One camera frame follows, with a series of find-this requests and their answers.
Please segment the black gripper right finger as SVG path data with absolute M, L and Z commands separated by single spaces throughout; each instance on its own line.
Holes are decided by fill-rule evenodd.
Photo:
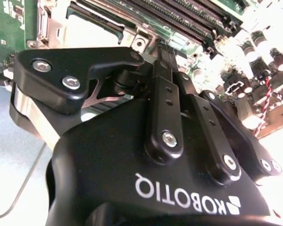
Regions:
M 257 183 L 282 174 L 282 167 L 247 130 L 220 98 L 210 91 L 198 94 L 191 79 L 178 70 L 177 51 L 167 48 L 175 84 L 179 87 L 180 106 L 196 126 L 196 137 L 204 146 L 204 165 L 219 184 L 237 181 L 245 172 Z

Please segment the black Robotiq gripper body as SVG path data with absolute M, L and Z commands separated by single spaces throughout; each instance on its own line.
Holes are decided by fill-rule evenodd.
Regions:
M 195 118 L 181 117 L 183 154 L 168 165 L 145 152 L 147 102 L 133 100 L 62 136 L 48 166 L 48 226 L 252 226 L 270 214 L 243 172 L 220 185 Z

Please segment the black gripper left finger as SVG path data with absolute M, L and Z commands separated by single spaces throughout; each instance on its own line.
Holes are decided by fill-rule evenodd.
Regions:
M 16 54 L 10 117 L 50 147 L 79 123 L 83 108 L 124 95 L 149 100 L 144 146 L 157 163 L 183 154 L 174 50 L 158 44 L 153 62 L 129 47 L 24 50 Z

